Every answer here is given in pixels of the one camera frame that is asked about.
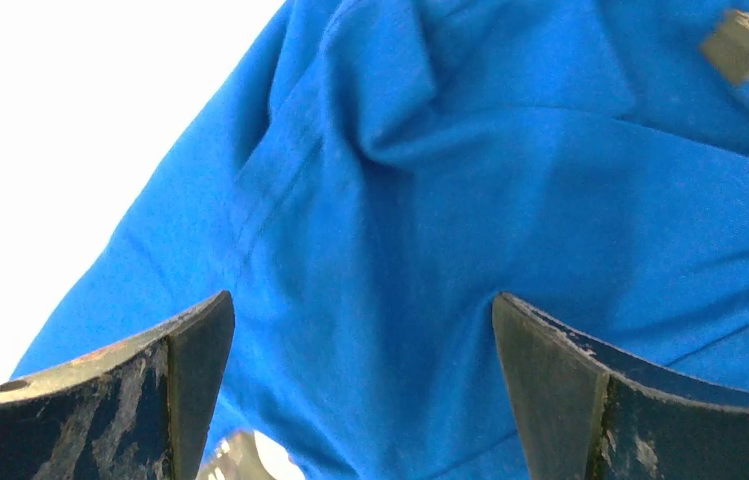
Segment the blue t shirt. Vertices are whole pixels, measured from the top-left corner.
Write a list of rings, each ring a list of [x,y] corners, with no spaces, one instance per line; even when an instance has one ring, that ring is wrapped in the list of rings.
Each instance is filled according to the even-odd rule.
[[[749,390],[749,1],[285,3],[15,373],[221,290],[312,479],[524,478],[501,292]]]

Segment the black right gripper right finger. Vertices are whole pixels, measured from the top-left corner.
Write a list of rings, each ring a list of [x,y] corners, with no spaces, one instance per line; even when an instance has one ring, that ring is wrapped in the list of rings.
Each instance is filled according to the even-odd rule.
[[[533,479],[749,479],[749,392],[658,366],[509,293],[492,324]]]

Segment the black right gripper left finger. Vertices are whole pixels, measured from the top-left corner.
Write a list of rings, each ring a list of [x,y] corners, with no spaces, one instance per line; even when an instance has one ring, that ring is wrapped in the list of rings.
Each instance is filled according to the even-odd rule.
[[[0,479],[193,479],[234,332],[222,291],[0,385]]]

